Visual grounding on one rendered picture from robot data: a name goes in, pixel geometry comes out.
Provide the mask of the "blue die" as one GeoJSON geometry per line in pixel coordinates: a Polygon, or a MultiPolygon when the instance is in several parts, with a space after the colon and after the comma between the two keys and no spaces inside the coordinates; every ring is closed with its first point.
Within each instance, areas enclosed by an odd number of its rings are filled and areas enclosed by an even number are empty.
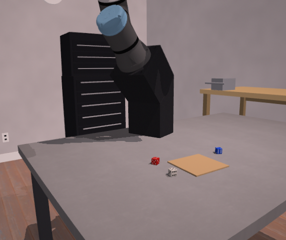
{"type": "Polygon", "coordinates": [[[222,148],[221,147],[215,148],[215,153],[222,154],[222,148]]]}

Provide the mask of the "red die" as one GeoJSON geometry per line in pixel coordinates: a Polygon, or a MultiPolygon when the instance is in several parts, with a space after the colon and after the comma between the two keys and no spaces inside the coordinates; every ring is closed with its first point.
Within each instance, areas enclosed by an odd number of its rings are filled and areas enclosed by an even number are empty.
{"type": "Polygon", "coordinates": [[[153,157],[152,158],[152,164],[153,165],[158,165],[159,164],[159,157],[153,157]]]}

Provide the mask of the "white die with black pips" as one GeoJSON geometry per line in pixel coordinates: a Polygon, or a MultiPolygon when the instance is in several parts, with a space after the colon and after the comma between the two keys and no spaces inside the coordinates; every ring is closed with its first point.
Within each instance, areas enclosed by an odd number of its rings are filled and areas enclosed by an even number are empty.
{"type": "Polygon", "coordinates": [[[169,168],[168,169],[168,175],[170,175],[171,177],[175,177],[177,176],[177,169],[173,168],[169,168]]]}

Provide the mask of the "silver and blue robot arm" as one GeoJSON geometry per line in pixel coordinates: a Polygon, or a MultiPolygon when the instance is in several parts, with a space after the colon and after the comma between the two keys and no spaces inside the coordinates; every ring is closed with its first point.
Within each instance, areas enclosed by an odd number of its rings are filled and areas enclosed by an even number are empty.
{"type": "Polygon", "coordinates": [[[127,0],[98,0],[100,14],[96,24],[113,50],[120,71],[134,72],[147,64],[149,48],[132,27],[127,0]]]}

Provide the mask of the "orange mat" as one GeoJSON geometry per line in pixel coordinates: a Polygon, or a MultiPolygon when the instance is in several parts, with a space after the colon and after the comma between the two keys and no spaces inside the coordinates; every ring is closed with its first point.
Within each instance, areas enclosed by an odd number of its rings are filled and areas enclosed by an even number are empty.
{"type": "Polygon", "coordinates": [[[170,160],[168,163],[196,177],[229,167],[200,154],[170,160]]]}

